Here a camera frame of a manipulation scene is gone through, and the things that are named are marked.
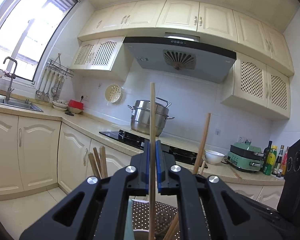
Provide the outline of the light blue handled knife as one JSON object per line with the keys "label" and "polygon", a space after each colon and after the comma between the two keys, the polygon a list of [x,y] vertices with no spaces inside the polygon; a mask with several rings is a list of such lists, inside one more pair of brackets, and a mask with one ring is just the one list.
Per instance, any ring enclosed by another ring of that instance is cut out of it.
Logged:
{"label": "light blue handled knife", "polygon": [[133,219],[132,219],[132,200],[128,200],[124,240],[134,240]]}

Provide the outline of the lattice cabinet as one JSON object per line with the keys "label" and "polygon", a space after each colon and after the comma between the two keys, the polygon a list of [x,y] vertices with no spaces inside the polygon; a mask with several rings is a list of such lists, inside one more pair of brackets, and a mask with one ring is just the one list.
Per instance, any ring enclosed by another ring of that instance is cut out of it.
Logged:
{"label": "lattice cabinet", "polygon": [[272,121],[289,119],[289,78],[252,57],[237,53],[237,60],[223,83],[221,103]]}
{"label": "lattice cabinet", "polygon": [[85,77],[126,81],[133,56],[123,36],[82,42],[70,69]]}

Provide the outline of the red orange sauce bottle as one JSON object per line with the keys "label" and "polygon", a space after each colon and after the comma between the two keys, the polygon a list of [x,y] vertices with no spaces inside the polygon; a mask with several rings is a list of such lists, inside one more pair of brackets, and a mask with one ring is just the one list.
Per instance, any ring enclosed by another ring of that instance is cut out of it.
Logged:
{"label": "red orange sauce bottle", "polygon": [[282,160],[282,166],[281,166],[281,176],[283,177],[285,175],[286,172],[286,166],[287,166],[287,159],[288,159],[288,150],[289,147],[287,147],[284,155],[283,155],[283,160]]}

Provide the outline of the upper wall cabinets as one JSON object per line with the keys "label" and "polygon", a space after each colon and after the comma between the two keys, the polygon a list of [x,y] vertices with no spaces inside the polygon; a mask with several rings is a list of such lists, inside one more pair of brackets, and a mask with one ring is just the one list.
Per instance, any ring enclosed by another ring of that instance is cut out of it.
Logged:
{"label": "upper wall cabinets", "polygon": [[81,41],[112,36],[198,37],[200,42],[234,50],[293,76],[285,37],[265,23],[225,7],[183,0],[148,0],[97,10],[78,35]]}

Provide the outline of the white ceramic bowl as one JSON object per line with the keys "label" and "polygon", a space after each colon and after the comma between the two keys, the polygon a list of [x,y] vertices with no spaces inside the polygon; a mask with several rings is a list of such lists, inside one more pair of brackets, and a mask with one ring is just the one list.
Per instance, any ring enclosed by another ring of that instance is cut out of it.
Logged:
{"label": "white ceramic bowl", "polygon": [[216,165],[224,159],[225,155],[213,150],[205,150],[205,161],[209,164]]}

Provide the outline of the wall utensil rack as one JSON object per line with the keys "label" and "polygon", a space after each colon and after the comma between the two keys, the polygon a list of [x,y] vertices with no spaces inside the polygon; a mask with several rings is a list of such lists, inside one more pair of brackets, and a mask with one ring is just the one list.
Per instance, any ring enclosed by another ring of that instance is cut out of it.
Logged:
{"label": "wall utensil rack", "polygon": [[65,80],[72,77],[74,71],[61,64],[61,53],[55,59],[49,58],[35,92],[35,99],[44,102],[58,100]]}

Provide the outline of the right lattice cabinet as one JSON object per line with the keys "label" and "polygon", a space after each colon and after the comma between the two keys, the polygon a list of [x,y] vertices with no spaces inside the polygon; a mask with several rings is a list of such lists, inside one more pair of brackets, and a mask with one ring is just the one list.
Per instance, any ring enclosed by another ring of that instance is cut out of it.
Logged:
{"label": "right lattice cabinet", "polygon": [[223,83],[221,103],[272,121],[289,119],[289,78],[252,57],[237,53],[237,60]]}

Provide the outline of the green yellow bottle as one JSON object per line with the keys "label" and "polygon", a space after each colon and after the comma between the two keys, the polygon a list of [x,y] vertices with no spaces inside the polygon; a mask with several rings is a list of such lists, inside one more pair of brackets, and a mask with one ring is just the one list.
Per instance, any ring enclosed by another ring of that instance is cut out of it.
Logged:
{"label": "green yellow bottle", "polygon": [[268,153],[266,164],[263,169],[265,175],[271,175],[277,156],[277,146],[273,145]]}

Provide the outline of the pink utensil holder cup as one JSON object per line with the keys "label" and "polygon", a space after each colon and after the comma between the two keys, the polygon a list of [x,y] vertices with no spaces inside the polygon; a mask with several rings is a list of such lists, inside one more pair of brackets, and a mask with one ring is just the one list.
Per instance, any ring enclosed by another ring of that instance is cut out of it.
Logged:
{"label": "pink utensil holder cup", "polygon": [[135,240],[149,240],[149,231],[148,230],[133,230]]}

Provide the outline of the dark oil bottle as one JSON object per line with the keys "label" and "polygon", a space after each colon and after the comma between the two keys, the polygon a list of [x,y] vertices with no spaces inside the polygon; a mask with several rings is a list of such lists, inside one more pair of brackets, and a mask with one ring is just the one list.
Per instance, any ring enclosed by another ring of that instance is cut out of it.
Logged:
{"label": "dark oil bottle", "polygon": [[268,157],[268,154],[269,154],[269,152],[270,152],[270,150],[271,150],[271,146],[272,146],[272,141],[270,140],[269,142],[268,142],[268,146],[264,149],[264,151],[263,151],[263,164],[262,164],[262,167],[261,167],[261,169],[260,169],[260,171],[262,172],[263,170],[264,170],[264,168],[265,168],[265,165],[266,165],[266,161],[267,161],[267,157]]}

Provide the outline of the window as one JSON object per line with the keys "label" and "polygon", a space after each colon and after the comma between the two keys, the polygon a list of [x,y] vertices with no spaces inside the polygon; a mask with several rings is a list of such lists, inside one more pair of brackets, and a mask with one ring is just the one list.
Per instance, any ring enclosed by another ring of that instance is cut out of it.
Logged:
{"label": "window", "polygon": [[34,81],[53,34],[79,0],[20,0],[0,27],[0,70]]}

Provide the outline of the steel kitchen sink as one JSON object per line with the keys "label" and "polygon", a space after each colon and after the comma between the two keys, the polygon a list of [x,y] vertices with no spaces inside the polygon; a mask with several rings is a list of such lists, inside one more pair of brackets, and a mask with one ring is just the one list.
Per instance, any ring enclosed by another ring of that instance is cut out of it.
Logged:
{"label": "steel kitchen sink", "polygon": [[16,108],[21,108],[21,109],[28,109],[28,110],[36,111],[36,112],[43,112],[43,110],[41,110],[38,106],[36,106],[34,103],[32,103],[29,99],[20,100],[20,99],[10,98],[9,100],[7,100],[6,96],[0,95],[0,104],[6,105],[6,106],[11,106],[11,107],[16,107]]}

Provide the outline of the lone wooden chopstick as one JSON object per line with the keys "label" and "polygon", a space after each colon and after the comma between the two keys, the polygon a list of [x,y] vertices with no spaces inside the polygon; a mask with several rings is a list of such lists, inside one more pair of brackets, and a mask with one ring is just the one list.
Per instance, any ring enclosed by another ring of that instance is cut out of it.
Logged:
{"label": "lone wooden chopstick", "polygon": [[89,153],[88,154],[88,157],[89,157],[89,162],[90,162],[90,166],[91,166],[91,169],[93,171],[93,174],[96,178],[100,179],[101,176],[100,176],[100,173],[98,171],[98,168],[97,168],[97,164],[96,164],[96,160],[95,160],[95,157],[92,153]]}

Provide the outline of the range hood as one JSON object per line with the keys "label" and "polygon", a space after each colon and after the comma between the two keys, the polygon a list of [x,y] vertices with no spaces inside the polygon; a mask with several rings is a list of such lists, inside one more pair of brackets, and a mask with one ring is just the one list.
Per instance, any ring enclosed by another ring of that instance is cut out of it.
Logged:
{"label": "range hood", "polygon": [[237,60],[231,50],[169,37],[125,37],[123,43],[145,69],[222,83]]}

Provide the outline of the lower kitchen cabinets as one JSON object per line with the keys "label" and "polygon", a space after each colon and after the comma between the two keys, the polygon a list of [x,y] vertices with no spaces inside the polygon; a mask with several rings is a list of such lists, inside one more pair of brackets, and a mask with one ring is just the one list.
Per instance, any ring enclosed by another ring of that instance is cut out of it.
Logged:
{"label": "lower kitchen cabinets", "polygon": [[93,174],[94,150],[105,152],[109,176],[137,153],[59,120],[0,113],[0,200],[57,185],[71,192]]}

